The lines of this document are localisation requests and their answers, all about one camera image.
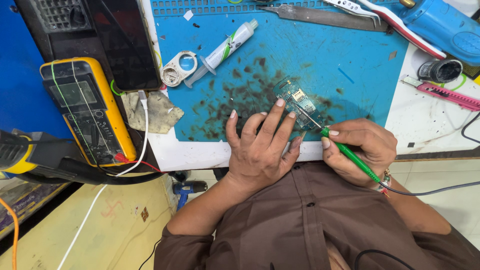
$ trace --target sleeve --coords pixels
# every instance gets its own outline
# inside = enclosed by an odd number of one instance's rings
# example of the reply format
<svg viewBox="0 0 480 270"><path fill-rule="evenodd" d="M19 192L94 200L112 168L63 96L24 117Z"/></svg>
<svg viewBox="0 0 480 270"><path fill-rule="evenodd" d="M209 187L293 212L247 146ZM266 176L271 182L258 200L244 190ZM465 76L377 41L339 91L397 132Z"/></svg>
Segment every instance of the sleeve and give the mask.
<svg viewBox="0 0 480 270"><path fill-rule="evenodd" d="M436 259L439 269L471 270L480 265L480 251L454 227L450 234L413 232L417 245Z"/></svg>
<svg viewBox="0 0 480 270"><path fill-rule="evenodd" d="M155 249L154 270L203 270L213 236L173 235L167 226Z"/></svg>

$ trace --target yellow multimeter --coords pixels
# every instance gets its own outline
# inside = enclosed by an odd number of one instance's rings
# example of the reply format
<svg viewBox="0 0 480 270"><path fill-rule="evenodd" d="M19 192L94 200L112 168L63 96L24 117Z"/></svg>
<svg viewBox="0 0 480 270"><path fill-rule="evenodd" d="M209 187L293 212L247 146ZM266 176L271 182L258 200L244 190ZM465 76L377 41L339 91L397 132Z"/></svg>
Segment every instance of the yellow multimeter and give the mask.
<svg viewBox="0 0 480 270"><path fill-rule="evenodd" d="M90 165L125 164L114 158L117 153L135 160L135 147L97 60L78 57L54 61L43 64L40 73L43 86Z"/></svg>

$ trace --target blue hot air gun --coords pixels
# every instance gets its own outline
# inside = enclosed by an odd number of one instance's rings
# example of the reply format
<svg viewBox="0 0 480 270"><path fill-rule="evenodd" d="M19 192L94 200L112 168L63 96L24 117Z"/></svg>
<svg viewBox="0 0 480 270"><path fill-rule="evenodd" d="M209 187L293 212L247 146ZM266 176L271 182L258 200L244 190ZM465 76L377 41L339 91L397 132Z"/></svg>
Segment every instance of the blue hot air gun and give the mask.
<svg viewBox="0 0 480 270"><path fill-rule="evenodd" d="M480 66L480 24L442 0L400 0L403 23L437 48Z"/></svg>

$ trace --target orange cable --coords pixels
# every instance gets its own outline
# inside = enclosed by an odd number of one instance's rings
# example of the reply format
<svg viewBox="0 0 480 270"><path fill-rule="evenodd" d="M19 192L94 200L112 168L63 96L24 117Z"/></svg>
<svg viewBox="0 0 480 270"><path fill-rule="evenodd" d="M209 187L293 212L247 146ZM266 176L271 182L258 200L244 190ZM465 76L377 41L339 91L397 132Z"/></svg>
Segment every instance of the orange cable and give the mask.
<svg viewBox="0 0 480 270"><path fill-rule="evenodd" d="M15 212L0 198L0 204L2 204L13 217L13 224L15 225L15 232L13 235L13 249L12 249L12 269L17 270L17 245L18 245L18 218Z"/></svg>

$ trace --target phone screen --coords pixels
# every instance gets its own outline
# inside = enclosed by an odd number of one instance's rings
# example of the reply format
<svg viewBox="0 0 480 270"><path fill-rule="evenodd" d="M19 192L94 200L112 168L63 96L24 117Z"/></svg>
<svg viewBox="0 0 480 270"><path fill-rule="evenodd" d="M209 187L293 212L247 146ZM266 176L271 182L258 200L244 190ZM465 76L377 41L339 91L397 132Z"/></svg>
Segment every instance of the phone screen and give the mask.
<svg viewBox="0 0 480 270"><path fill-rule="evenodd" d="M156 61L137 0L87 0L120 90L159 88Z"/></svg>

